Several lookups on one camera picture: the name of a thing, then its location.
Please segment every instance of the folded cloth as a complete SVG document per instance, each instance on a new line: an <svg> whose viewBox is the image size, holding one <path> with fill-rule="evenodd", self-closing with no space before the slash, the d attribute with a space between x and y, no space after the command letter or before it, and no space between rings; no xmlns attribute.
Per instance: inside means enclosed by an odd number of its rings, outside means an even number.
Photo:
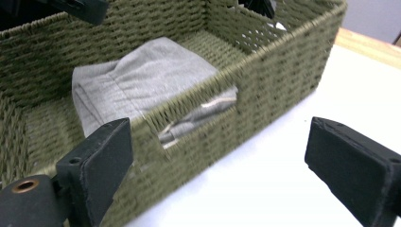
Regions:
<svg viewBox="0 0 401 227"><path fill-rule="evenodd" d="M143 116L217 71L203 58L168 38L147 42L119 61L77 67L72 93L84 134L89 136L115 119ZM214 103L199 107L161 133L162 143L177 139L206 118L226 110L229 103L233 104L227 100L236 99L236 89L214 99Z"/></svg>

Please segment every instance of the wooden edge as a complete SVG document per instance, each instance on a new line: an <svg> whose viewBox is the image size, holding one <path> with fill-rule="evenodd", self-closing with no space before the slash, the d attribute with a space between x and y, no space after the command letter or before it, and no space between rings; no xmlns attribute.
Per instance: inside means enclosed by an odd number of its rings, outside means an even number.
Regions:
<svg viewBox="0 0 401 227"><path fill-rule="evenodd" d="M401 69L401 48L340 28L335 44Z"/></svg>

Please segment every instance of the white surface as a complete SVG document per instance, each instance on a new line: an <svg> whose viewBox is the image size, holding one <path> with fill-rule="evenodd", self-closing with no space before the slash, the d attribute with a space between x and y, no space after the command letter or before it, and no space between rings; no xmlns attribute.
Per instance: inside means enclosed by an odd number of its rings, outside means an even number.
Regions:
<svg viewBox="0 0 401 227"><path fill-rule="evenodd" d="M335 46L315 93L128 226L360 226L305 164L312 116L401 152L401 71Z"/></svg>

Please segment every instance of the woven texture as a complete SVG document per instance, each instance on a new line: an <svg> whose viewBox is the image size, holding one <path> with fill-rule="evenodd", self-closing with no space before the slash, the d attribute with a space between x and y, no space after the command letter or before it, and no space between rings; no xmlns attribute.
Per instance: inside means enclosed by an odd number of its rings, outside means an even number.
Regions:
<svg viewBox="0 0 401 227"><path fill-rule="evenodd" d="M234 0L110 2L102 26L60 13L0 33L3 187L34 173L53 175L55 162L82 141L71 99L74 67L120 59L167 36L219 71L131 122L135 161L104 226L135 218L310 94L346 9L342 0L281 0L271 20ZM233 108L162 148L158 131L234 85Z"/></svg>

